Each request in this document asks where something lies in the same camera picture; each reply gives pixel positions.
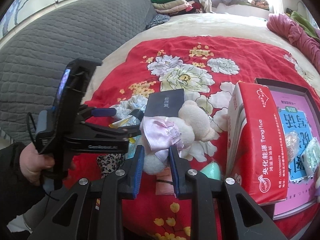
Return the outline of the person's left hand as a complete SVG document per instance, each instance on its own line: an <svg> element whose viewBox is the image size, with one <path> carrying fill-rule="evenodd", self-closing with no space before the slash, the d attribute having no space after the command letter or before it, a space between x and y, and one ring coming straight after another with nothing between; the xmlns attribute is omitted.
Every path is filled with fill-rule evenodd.
<svg viewBox="0 0 320 240"><path fill-rule="evenodd" d="M21 152L19 164L24 177L33 185L39 186L41 171L52 168L55 161L49 155L39 154L31 142Z"/></svg>

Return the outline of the black left sleeve forearm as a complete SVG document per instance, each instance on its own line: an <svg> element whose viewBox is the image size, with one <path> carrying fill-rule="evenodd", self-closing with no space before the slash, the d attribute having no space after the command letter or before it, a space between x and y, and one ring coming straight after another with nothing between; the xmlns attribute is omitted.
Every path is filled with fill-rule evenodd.
<svg viewBox="0 0 320 240"><path fill-rule="evenodd" d="M16 142L1 150L1 228L45 197L44 189L25 178L20 155L25 144Z"/></svg>

